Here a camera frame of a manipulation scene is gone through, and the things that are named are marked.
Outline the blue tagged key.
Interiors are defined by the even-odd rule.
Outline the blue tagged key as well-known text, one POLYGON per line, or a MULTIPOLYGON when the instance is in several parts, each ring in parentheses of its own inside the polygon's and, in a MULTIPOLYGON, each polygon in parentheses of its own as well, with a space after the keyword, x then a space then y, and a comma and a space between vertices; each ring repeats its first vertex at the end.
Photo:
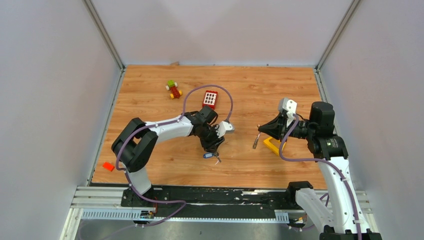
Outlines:
POLYGON ((222 162, 218 152, 206 152, 203 154, 203 158, 204 159, 216 158, 217 159, 217 162, 215 163, 216 165, 222 162))

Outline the silver keyring with keys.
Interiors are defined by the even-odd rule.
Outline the silver keyring with keys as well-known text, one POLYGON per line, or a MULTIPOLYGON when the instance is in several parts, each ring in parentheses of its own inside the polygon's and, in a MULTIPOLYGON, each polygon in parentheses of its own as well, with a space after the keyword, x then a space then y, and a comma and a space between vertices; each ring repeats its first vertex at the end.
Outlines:
POLYGON ((261 125, 258 124, 257 125, 258 134, 257 134, 257 136, 256 136, 256 138, 255 138, 255 140, 253 142, 252 149, 256 149, 257 146, 258 146, 258 142, 259 142, 259 139, 260 139, 260 136, 261 136, 260 127, 261 127, 261 125))

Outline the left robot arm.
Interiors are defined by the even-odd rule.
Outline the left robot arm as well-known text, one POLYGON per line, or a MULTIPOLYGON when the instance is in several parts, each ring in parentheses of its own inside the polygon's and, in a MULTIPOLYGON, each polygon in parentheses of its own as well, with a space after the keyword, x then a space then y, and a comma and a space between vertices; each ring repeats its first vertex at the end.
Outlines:
POLYGON ((196 136, 206 153, 218 157, 218 148, 225 141, 225 134, 235 127, 228 120, 215 123, 218 114, 204 106, 199 111, 185 112, 177 117, 144 122, 133 118, 111 145, 117 163, 123 164, 125 176, 134 193, 134 200, 140 206, 149 206, 153 201, 152 187, 146 165, 159 143, 196 136))

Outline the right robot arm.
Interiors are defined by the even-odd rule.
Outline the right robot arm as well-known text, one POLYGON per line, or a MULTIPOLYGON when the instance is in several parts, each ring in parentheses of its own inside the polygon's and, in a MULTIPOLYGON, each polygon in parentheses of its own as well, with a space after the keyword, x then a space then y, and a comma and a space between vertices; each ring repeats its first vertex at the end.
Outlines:
POLYGON ((297 114, 297 103, 289 98, 279 102, 278 115, 258 126, 260 133, 280 141, 279 157, 287 162, 315 162, 324 177, 331 207, 319 199, 308 181, 290 182, 285 195, 292 209, 301 207, 319 232, 321 240, 380 240, 360 207, 351 180, 349 154, 344 140, 335 133, 335 111, 330 103, 313 102, 309 118, 297 114), (283 155, 288 138, 305 139, 312 158, 283 155))

